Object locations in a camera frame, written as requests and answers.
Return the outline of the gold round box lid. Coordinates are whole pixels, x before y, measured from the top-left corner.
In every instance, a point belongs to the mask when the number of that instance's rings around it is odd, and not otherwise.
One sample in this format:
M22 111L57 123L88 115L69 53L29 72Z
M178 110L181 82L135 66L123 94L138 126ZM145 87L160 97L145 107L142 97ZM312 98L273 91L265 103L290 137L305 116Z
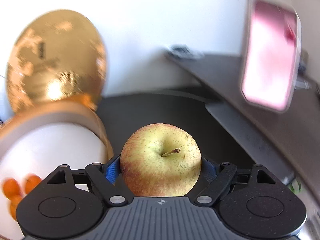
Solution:
M107 77L107 51L93 23L72 10L48 12L16 40L6 71L14 113L73 100L96 110Z

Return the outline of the dark curved shelf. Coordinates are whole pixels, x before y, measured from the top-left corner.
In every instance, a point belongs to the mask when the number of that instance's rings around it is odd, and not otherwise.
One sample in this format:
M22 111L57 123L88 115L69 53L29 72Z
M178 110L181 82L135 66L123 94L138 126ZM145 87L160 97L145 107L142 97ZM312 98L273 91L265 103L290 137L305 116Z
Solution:
M283 111L284 85L260 77L241 81L239 56L206 54L183 60L166 53L166 57L241 112L288 155L319 156L319 96L313 83L295 90Z

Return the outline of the paper stack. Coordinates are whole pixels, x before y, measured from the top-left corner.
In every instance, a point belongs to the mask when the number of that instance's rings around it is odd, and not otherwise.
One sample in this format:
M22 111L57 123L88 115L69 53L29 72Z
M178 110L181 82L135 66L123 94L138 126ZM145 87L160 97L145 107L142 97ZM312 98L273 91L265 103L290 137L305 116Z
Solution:
M279 151L241 113L226 103L207 103L207 111L257 163L264 165L285 185L296 177Z

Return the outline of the yellow-red apple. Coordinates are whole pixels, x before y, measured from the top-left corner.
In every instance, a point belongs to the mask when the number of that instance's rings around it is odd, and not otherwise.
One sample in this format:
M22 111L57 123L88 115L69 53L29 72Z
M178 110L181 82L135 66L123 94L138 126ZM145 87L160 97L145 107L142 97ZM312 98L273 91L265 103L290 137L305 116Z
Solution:
M179 197L196 184L201 152L193 137L170 124L137 130L120 155L121 174L135 196Z

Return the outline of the smartphone pink screen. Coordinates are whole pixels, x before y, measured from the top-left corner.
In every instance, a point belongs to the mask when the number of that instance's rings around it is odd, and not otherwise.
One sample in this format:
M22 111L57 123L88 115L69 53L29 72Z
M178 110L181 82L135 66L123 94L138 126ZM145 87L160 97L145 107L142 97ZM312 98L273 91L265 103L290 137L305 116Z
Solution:
M279 0L247 0L240 91L249 104L287 111L298 73L301 35L292 6Z

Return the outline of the gold gift box base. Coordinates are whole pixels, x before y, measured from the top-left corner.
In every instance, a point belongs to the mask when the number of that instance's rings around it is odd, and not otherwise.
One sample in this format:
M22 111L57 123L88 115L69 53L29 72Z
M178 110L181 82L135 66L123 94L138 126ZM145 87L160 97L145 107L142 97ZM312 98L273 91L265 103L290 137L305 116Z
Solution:
M21 190L30 175L44 179L61 164L83 169L113 156L102 121L77 102L40 105L1 126L1 183L14 179Z

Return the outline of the clear tray with glasses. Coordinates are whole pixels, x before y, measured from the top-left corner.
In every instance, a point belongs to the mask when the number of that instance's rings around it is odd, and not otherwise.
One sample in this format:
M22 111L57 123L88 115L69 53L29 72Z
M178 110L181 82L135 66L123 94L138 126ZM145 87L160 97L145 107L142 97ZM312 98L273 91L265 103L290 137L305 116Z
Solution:
M186 45L172 45L168 54L174 58L182 60L198 60L204 57L202 52L192 50Z

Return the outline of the mandarin orange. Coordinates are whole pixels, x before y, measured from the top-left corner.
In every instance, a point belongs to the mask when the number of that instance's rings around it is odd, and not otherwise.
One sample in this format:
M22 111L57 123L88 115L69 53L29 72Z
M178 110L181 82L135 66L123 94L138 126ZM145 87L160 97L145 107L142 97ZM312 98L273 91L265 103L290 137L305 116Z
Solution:
M14 197L21 196L20 185L14 178L6 178L3 181L2 191L5 197L9 200L12 200Z
M21 202L21 200L23 199L22 196L20 195L15 195L12 197L11 201L10 201L10 205L9 205L9 210L10 210L10 214L12 216L12 218L14 220L17 220L16 218L16 210L17 210L17 207L19 205L19 203Z
M25 178L24 181L24 192L25 194L29 194L30 191L32 191L39 183L42 181L42 179L35 175L35 174L29 174Z

